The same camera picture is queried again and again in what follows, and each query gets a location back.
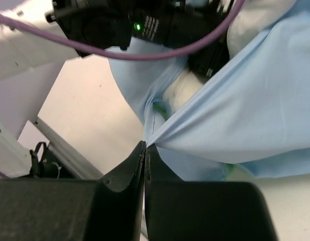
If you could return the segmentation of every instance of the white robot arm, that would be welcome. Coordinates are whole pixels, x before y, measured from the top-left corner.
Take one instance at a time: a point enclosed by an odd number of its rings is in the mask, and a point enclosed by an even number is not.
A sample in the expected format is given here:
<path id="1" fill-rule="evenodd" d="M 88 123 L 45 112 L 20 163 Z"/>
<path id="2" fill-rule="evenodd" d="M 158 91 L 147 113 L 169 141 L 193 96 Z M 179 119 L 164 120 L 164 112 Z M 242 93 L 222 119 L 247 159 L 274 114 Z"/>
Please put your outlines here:
<path id="1" fill-rule="evenodd" d="M 51 0 L 28 0 L 13 10 L 0 12 L 50 33 L 64 36 L 57 23 L 49 24 L 45 13 L 52 11 Z M 50 42 L 32 34 L 0 26 L 0 80 L 51 62 L 78 57 L 69 47 Z"/>

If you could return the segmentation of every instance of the light blue fabric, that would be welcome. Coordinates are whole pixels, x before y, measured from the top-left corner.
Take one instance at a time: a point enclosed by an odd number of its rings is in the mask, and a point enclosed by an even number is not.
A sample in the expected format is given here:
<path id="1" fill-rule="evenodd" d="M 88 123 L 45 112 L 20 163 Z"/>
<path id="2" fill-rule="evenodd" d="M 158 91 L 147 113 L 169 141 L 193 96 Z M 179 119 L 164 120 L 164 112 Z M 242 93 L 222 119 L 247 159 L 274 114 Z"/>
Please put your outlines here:
<path id="1" fill-rule="evenodd" d="M 129 49 L 162 51 L 140 40 Z M 185 63 L 110 61 L 144 140 L 173 171 L 188 181 L 223 180 L 223 163 L 255 177 L 310 173 L 310 0 L 298 0 L 165 122 L 152 102 Z"/>

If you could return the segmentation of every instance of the white table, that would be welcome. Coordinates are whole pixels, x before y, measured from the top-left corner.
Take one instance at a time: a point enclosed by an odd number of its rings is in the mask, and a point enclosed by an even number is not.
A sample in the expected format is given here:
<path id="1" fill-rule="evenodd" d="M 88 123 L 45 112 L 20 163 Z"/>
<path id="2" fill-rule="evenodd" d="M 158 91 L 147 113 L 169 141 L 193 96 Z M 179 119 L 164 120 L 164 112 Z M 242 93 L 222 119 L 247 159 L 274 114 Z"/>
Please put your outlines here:
<path id="1" fill-rule="evenodd" d="M 38 117 L 102 173 L 124 160 L 142 137 L 108 61 L 98 57 L 68 61 Z M 250 178 L 236 170 L 229 180 Z M 280 240 L 309 241 L 310 175 L 253 182 L 265 196 Z"/>

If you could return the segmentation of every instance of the white stuffed object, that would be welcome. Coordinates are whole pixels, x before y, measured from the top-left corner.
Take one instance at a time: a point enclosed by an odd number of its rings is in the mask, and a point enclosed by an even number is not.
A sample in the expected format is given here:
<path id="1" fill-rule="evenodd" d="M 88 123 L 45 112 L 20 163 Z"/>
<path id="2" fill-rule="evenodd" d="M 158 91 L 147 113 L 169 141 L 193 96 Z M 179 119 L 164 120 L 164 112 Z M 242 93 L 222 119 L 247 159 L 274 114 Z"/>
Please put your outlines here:
<path id="1" fill-rule="evenodd" d="M 247 0 L 227 33 L 230 58 L 239 53 L 264 28 L 289 11 L 297 0 Z M 223 0 L 225 6 L 230 0 Z M 178 111 L 202 86 L 205 81 L 185 69 L 163 94 L 172 113 Z"/>

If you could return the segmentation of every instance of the green light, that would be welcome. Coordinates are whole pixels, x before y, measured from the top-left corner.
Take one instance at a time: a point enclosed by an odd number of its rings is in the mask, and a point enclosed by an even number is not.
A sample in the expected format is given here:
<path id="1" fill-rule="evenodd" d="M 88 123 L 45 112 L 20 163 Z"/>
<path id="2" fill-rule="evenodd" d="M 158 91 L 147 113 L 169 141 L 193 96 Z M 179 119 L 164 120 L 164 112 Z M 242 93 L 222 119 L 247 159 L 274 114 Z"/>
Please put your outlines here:
<path id="1" fill-rule="evenodd" d="M 137 31 L 140 31 L 140 30 L 141 30 L 140 24 L 137 24 L 137 23 L 134 24 L 134 28 L 135 28 L 135 30 L 137 30 Z"/>

